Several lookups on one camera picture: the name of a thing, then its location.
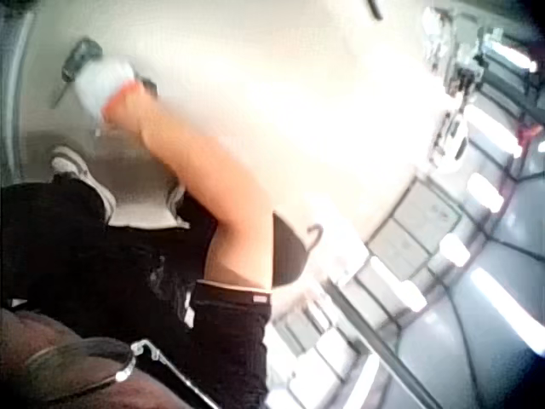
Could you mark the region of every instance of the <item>black clothing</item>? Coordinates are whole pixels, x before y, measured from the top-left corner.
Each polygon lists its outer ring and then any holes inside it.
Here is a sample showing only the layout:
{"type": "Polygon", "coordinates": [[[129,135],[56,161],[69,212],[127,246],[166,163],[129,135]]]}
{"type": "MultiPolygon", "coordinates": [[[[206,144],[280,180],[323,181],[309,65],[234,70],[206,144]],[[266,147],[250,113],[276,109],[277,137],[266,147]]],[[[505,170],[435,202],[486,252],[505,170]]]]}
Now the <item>black clothing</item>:
{"type": "MultiPolygon", "coordinates": [[[[118,228],[104,223],[98,193],[79,180],[4,188],[3,302],[27,299],[82,337],[149,338],[221,407],[259,407],[267,394],[262,338],[270,305],[196,295],[193,328],[184,324],[186,294],[203,277],[215,221],[189,196],[180,211],[190,230],[118,228]]],[[[275,254],[288,257],[275,260],[275,270],[292,268],[282,272],[286,284],[299,277],[307,253],[276,216],[274,228],[275,254]]],[[[192,403],[161,364],[139,366],[192,403]]]]}

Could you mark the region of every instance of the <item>floor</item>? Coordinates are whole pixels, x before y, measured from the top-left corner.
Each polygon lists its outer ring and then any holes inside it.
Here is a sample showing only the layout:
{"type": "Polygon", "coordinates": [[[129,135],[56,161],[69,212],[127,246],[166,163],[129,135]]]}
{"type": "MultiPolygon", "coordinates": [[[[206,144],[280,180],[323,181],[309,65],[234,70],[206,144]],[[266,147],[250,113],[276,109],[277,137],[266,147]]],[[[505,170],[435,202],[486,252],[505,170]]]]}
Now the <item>floor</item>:
{"type": "Polygon", "coordinates": [[[88,35],[244,161],[303,238],[342,218],[366,239],[425,163],[443,110],[423,65],[427,3],[383,2],[378,22],[360,0],[43,0],[22,70],[25,178],[49,178],[48,152],[65,143],[116,194],[112,224],[174,223],[161,164],[126,136],[97,136],[73,91],[50,108],[63,60],[88,35]]]}

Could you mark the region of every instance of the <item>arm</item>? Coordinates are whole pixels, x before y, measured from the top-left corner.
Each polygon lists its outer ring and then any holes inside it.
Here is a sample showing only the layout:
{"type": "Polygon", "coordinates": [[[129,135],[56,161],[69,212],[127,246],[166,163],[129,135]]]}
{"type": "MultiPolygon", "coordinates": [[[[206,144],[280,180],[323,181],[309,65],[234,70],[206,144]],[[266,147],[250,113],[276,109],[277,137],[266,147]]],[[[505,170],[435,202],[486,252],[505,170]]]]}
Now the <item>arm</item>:
{"type": "Polygon", "coordinates": [[[106,120],[139,135],[218,221],[205,279],[269,290],[273,208],[259,183],[218,141],[174,117],[142,87],[122,97],[106,108],[106,120]]]}

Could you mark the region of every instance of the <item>fluorescent light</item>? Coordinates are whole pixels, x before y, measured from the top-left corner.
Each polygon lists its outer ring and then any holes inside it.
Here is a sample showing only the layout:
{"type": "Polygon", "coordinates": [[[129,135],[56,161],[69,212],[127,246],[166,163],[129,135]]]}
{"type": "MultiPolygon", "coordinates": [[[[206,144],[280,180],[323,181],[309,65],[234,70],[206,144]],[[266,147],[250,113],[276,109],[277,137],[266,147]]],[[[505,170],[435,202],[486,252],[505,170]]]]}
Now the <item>fluorescent light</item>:
{"type": "Polygon", "coordinates": [[[422,295],[418,287],[410,280],[399,283],[394,289],[395,295],[412,309],[415,313],[421,311],[427,306],[426,298],[422,295]]]}
{"type": "Polygon", "coordinates": [[[347,403],[343,409],[360,409],[367,399],[367,395],[375,382],[381,360],[376,354],[371,354],[365,362],[364,369],[359,374],[358,380],[348,396],[347,403]]]}
{"type": "Polygon", "coordinates": [[[471,280],[526,345],[536,354],[545,356],[545,327],[529,315],[484,269],[473,271],[471,280]]]}
{"type": "Polygon", "coordinates": [[[490,41],[490,46],[499,55],[511,61],[519,68],[522,68],[523,70],[528,70],[530,72],[536,72],[537,63],[533,61],[528,55],[525,55],[516,49],[512,49],[507,45],[498,43],[497,41],[490,41]]]}
{"type": "Polygon", "coordinates": [[[389,287],[394,288],[399,284],[399,279],[384,265],[380,258],[373,256],[370,259],[373,270],[384,280],[389,287]]]}
{"type": "Polygon", "coordinates": [[[375,270],[375,272],[392,289],[393,293],[403,304],[416,313],[426,307],[426,298],[413,282],[409,280],[400,282],[377,256],[373,256],[370,259],[370,263],[373,270],[375,270]]]}
{"type": "Polygon", "coordinates": [[[484,207],[492,213],[500,211],[503,197],[494,186],[481,174],[473,173],[468,180],[468,191],[484,207]]]}
{"type": "Polygon", "coordinates": [[[463,267],[471,256],[468,248],[453,233],[448,233],[443,237],[439,243],[439,251],[458,267],[463,267]]]}
{"type": "Polygon", "coordinates": [[[467,121],[479,128],[500,149],[511,153],[515,158],[520,157],[522,147],[520,147],[516,136],[482,109],[477,108],[475,105],[468,105],[463,116],[467,121]]]}

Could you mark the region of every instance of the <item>shoe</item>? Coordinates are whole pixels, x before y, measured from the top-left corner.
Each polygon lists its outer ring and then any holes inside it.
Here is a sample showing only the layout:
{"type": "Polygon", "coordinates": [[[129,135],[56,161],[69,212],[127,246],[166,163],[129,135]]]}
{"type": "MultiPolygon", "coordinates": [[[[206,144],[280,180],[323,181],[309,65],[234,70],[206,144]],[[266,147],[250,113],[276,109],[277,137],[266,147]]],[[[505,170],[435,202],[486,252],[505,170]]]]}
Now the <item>shoe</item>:
{"type": "Polygon", "coordinates": [[[186,189],[180,185],[176,185],[172,189],[170,189],[169,194],[167,195],[167,208],[169,209],[172,216],[175,218],[180,228],[191,228],[189,222],[186,222],[178,216],[178,209],[184,201],[185,192],[186,189]]]}
{"type": "Polygon", "coordinates": [[[81,156],[69,147],[56,147],[52,152],[51,167],[55,175],[66,175],[91,186],[102,199],[106,222],[112,218],[116,209],[116,198],[106,187],[102,186],[89,172],[87,164],[81,156]]]}

